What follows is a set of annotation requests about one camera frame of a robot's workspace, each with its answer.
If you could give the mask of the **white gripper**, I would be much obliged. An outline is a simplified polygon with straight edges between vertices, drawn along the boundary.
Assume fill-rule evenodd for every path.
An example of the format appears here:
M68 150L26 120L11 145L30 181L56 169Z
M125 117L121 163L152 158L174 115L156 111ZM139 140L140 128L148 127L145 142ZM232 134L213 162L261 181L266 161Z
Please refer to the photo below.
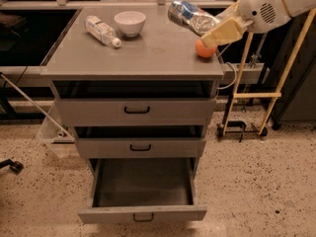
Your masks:
M207 48L240 40L247 30L267 33L291 19L284 0L239 0L215 18L220 23L200 38Z

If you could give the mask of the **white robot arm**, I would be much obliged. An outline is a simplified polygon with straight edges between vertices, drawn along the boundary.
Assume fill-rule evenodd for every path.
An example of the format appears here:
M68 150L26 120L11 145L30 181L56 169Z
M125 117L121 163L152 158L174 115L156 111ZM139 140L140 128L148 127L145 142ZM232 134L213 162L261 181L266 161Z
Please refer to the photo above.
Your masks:
M264 34L316 7L316 0L238 0L200 39L208 47L240 40L245 32Z

